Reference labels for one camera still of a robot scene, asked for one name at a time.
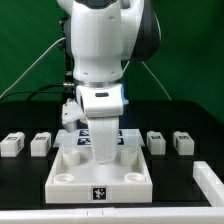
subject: black table surface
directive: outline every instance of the black table surface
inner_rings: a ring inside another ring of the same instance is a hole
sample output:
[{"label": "black table surface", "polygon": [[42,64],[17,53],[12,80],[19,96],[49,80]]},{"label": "black table surface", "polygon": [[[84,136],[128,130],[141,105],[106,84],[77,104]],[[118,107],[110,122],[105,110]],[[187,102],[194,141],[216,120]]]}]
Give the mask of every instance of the black table surface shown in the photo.
[{"label": "black table surface", "polygon": [[[48,131],[54,141],[61,129],[59,102],[6,102],[0,104],[0,141],[9,133],[24,132],[25,147],[15,158],[0,157],[0,210],[210,206],[194,181],[194,161],[206,161],[224,181],[224,125],[198,104],[188,101],[131,101],[120,117],[121,129],[160,131],[166,140],[166,155],[152,156],[143,147],[153,182],[152,203],[46,204],[44,186],[58,148],[47,157],[31,157],[30,142]],[[173,147],[175,131],[186,131],[195,141],[193,156],[179,156]]]}]

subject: white plastic piece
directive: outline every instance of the white plastic piece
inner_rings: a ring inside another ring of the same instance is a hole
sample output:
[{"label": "white plastic piece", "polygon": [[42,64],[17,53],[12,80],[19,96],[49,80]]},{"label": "white plastic piece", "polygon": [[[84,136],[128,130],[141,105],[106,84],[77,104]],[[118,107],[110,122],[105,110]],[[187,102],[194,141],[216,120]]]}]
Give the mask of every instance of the white plastic piece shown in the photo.
[{"label": "white plastic piece", "polygon": [[145,176],[141,173],[128,173],[124,176],[124,182],[132,184],[144,183]]},{"label": "white plastic piece", "polygon": [[124,148],[121,150],[121,164],[124,166],[134,166],[137,164],[138,151],[135,147]]},{"label": "white plastic piece", "polygon": [[224,208],[95,208],[0,211],[1,224],[223,224]]},{"label": "white plastic piece", "polygon": [[[122,149],[114,161],[99,164],[90,147],[76,148],[80,163],[71,167],[63,165],[64,148],[59,148],[45,185],[46,203],[152,202],[152,181],[141,148],[136,147],[137,164],[131,166],[120,163]],[[54,178],[61,174],[72,175],[74,182],[55,184]]]},{"label": "white plastic piece", "polygon": [[[121,135],[118,136],[117,147],[145,146],[141,133],[138,129],[120,129],[119,132]],[[86,144],[79,144],[81,141],[85,140],[87,140],[86,142],[88,146],[91,146],[88,129],[79,129],[73,133],[68,133],[66,130],[60,129],[57,133],[53,147],[86,147]]]},{"label": "white plastic piece", "polygon": [[179,155],[194,155],[194,141],[187,132],[174,132],[173,145]]},{"label": "white plastic piece", "polygon": [[11,133],[1,142],[2,157],[16,157],[24,147],[25,135],[22,132]]},{"label": "white plastic piece", "polygon": [[67,102],[62,108],[62,124],[67,132],[71,133],[77,129],[77,120],[85,119],[81,107],[75,102]]},{"label": "white plastic piece", "polygon": [[44,157],[51,148],[51,133],[38,133],[30,143],[32,157]]},{"label": "white plastic piece", "polygon": [[58,174],[54,177],[54,184],[70,184],[74,182],[74,176],[68,173]]},{"label": "white plastic piece", "polygon": [[165,155],[166,141],[160,132],[149,131],[147,133],[147,146],[152,155]]},{"label": "white plastic piece", "polygon": [[117,153],[118,117],[87,118],[92,154],[95,161],[114,160]]},{"label": "white plastic piece", "polygon": [[75,148],[64,148],[62,152],[63,166],[77,166],[80,163],[79,151]]},{"label": "white plastic piece", "polygon": [[120,2],[93,10],[73,1],[71,26],[74,78],[84,82],[120,79],[123,75]]},{"label": "white plastic piece", "polygon": [[193,177],[213,207],[224,207],[224,184],[206,162],[194,162]]},{"label": "white plastic piece", "polygon": [[85,116],[111,117],[123,114],[122,85],[117,84],[105,88],[90,88],[77,86],[76,98],[79,105],[84,107]]}]

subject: white block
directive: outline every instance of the white block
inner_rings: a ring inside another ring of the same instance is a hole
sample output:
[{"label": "white block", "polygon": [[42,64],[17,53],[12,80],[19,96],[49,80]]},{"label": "white block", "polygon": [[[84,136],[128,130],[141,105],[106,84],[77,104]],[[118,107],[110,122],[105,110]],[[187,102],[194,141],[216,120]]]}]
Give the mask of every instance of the white block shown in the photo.
[{"label": "white block", "polygon": [[193,177],[213,207],[224,207],[224,185],[206,162],[194,162]]},{"label": "white block", "polygon": [[16,157],[24,147],[25,135],[22,132],[11,133],[1,142],[2,157]]},{"label": "white block", "polygon": [[147,146],[152,155],[165,155],[166,141],[160,132],[149,131],[147,133]]},{"label": "white block", "polygon": [[173,146],[179,155],[194,155],[194,141],[187,132],[174,132]]},{"label": "white block", "polygon": [[64,153],[72,157],[72,152],[59,148],[45,185],[46,203],[152,202],[153,184],[140,147],[119,147],[115,160],[104,164],[93,160],[90,147],[73,150],[79,164],[67,163]]},{"label": "white block", "polygon": [[30,143],[31,156],[46,156],[51,147],[51,134],[38,133]]}]

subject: white base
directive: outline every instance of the white base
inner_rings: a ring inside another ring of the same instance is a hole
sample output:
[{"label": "white base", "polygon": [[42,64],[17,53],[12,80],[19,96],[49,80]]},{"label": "white base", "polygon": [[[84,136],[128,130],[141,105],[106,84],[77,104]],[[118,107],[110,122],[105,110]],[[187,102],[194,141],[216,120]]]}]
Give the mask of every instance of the white base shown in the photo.
[{"label": "white base", "polygon": [[120,147],[115,160],[104,164],[92,159],[90,147],[76,147],[71,156],[78,151],[79,158],[74,157],[76,162],[72,164],[66,157],[67,149],[58,150],[45,185],[46,203],[152,201],[152,181],[140,147]]}]

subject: small white block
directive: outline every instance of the small white block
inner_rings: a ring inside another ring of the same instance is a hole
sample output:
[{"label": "small white block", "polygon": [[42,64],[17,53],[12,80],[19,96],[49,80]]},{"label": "small white block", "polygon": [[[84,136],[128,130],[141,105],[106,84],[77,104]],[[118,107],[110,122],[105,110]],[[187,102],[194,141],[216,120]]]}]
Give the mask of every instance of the small white block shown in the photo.
[{"label": "small white block", "polygon": [[22,132],[11,133],[1,142],[2,157],[16,157],[24,147],[25,135]]},{"label": "small white block", "polygon": [[165,155],[166,141],[160,132],[149,131],[147,133],[147,146],[152,155]]},{"label": "small white block", "polygon": [[193,177],[212,207],[224,207],[224,184],[206,162],[194,162]]},{"label": "small white block", "polygon": [[46,156],[51,147],[51,134],[38,133],[30,143],[31,156]]},{"label": "small white block", "polygon": [[187,132],[174,132],[173,145],[179,155],[194,155],[194,141]]}]

